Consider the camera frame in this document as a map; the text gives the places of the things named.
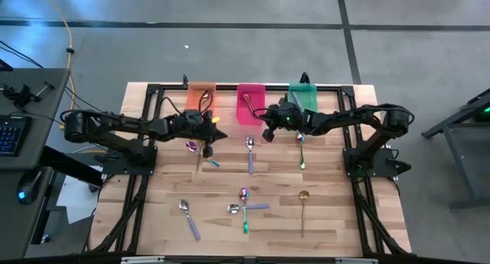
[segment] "wooden tabletop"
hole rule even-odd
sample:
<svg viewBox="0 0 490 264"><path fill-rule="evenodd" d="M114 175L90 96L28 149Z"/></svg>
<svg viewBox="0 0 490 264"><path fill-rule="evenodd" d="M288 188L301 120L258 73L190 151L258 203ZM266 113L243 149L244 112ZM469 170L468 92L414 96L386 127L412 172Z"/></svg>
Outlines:
<svg viewBox="0 0 490 264"><path fill-rule="evenodd" d="M140 117L147 83L128 83L121 112ZM374 87L354 86L358 106L377 104ZM185 91L166 91L183 110ZM266 106L277 103L284 92L267 92ZM342 131L307 136L304 142L306 169L299 169L299 143L294 132L277 130L273 142L261 138L265 126L241 126L235 115L236 92L217 91L214 115L218 128L228 138L213 144L214 168L185 147L185 140L157 142L155 174L150 177L142 218L137 253L139 255L192 256L361 256L358 224L351 182L345 177L341 150ZM318 92L319 112L338 111L335 93ZM164 103L161 116L175 113ZM363 125L364 138L374 130ZM119 133L125 138L135 135ZM253 160L255 173L247 173L248 149L245 139L255 137ZM113 177L104 185L90 234L90 246L98 245L121 215L128 176ZM250 189L248 204L270 204L267 210L249 210L250 232L242 231L243 214L229 214L228 204L240 203L241 187ZM393 238L410 251L397 189L387 179L373 178L378 216ZM301 237L300 191L308 191L305 208L305 236ZM201 233L196 241L179 210L180 199L187 199L190 215ZM371 248L374 238L366 223ZM127 247L132 229L129 221Z"/></svg>

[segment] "gray floor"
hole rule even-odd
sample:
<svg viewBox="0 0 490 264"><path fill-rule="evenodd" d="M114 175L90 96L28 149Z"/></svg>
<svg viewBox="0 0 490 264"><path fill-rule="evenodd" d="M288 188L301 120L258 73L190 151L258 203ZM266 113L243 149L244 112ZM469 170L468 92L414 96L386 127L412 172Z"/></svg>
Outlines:
<svg viewBox="0 0 490 264"><path fill-rule="evenodd" d="M345 1L352 24L490 24L490 0ZM71 20L341 23L337 0L55 2ZM1 18L58 19L46 0L4 0ZM114 112L119 111L127 82L177 81L183 73L196 81L289 82L307 71L315 83L352 83L340 30L73 28L72 32L77 93ZM490 262L490 208L449 211L449 202L466 198L464 187L443 137L426 141L420 136L488 88L488 32L353 31L352 36L362 83L375 85L378 102L400 104L416 115L410 133L391 142L400 149L400 159L413 166L400 177L413 251L420 256ZM46 67L66 66L64 28L2 26L0 39ZM31 67L5 52L0 58L14 67ZM64 99L60 110L68 106ZM79 148L65 142L56 126L48 142L66 152ZM86 229L83 221L63 232L82 240ZM66 243L63 234L57 231L53 244ZM72 253L78 246L42 251Z"/></svg>

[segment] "computer mouse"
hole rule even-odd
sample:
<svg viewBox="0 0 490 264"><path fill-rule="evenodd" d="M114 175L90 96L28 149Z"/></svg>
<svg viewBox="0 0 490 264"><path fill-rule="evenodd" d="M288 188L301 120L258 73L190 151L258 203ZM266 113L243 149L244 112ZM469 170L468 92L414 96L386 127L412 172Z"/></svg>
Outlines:
<svg viewBox="0 0 490 264"><path fill-rule="evenodd" d="M41 183L41 168L35 168L22 175L18 182L16 197L20 204L32 204L38 197Z"/></svg>

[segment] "white paper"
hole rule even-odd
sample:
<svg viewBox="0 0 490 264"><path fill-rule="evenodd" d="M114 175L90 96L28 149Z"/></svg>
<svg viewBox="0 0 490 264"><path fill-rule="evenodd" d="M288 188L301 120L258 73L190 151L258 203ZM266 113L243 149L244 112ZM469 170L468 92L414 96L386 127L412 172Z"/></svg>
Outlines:
<svg viewBox="0 0 490 264"><path fill-rule="evenodd" d="M90 167L102 171L100 166ZM92 214L97 206L98 194L90 192L88 184L66 176L56 205L67 208L68 223L72 224Z"/></svg>

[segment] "orange container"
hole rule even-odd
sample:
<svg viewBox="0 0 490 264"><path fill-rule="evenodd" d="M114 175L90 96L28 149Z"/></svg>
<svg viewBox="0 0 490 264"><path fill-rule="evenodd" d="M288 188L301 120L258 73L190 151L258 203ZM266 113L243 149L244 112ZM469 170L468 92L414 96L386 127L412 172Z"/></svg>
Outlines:
<svg viewBox="0 0 490 264"><path fill-rule="evenodd" d="M208 110L214 111L216 83L189 83L185 108L199 110L199 100L206 92L207 98L203 98L201 101L201 111L204 111L210 103L211 106L208 108Z"/></svg>

